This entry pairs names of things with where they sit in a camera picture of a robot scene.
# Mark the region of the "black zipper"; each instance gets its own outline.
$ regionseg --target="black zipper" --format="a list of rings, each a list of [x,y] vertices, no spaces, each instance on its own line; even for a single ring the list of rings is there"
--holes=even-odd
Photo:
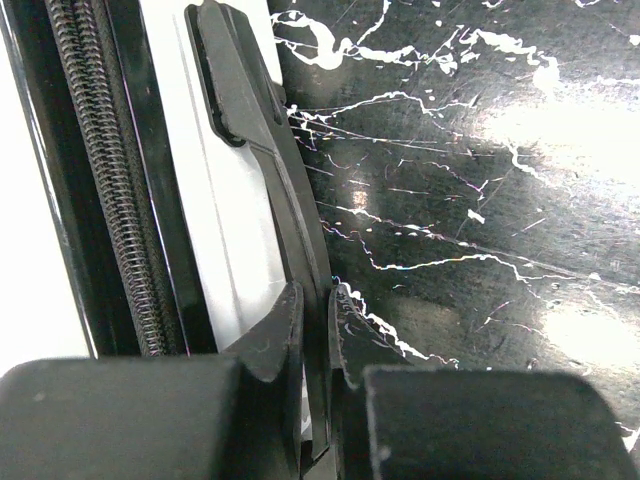
[[[102,0],[47,0],[143,355],[183,353],[174,298]]]

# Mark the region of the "white surface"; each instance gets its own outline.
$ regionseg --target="white surface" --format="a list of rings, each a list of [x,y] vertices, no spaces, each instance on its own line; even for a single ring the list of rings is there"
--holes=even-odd
[[[89,350],[9,58],[0,37],[0,376],[29,360]]]
[[[140,1],[185,218],[218,348],[224,349],[269,312],[285,277],[257,161],[246,146],[228,147],[209,125],[184,15],[192,3]],[[275,54],[266,2],[241,3],[257,34],[267,34],[257,35],[259,44]],[[280,75],[277,54],[275,65],[271,60],[270,73]]]

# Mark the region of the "black marble surface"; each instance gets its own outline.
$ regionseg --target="black marble surface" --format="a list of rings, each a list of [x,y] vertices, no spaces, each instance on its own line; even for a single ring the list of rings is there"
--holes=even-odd
[[[367,318],[433,368],[585,376],[640,464],[640,2],[270,6]]]

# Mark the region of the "zipper teeth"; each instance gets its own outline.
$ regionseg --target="zipper teeth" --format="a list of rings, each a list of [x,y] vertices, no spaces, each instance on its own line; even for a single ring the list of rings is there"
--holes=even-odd
[[[88,1],[48,0],[100,202],[143,355],[167,353],[124,142]]]

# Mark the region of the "zipper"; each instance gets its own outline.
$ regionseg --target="zipper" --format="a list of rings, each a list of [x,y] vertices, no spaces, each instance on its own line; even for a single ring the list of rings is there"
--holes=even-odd
[[[46,0],[143,355],[184,343],[102,0]]]

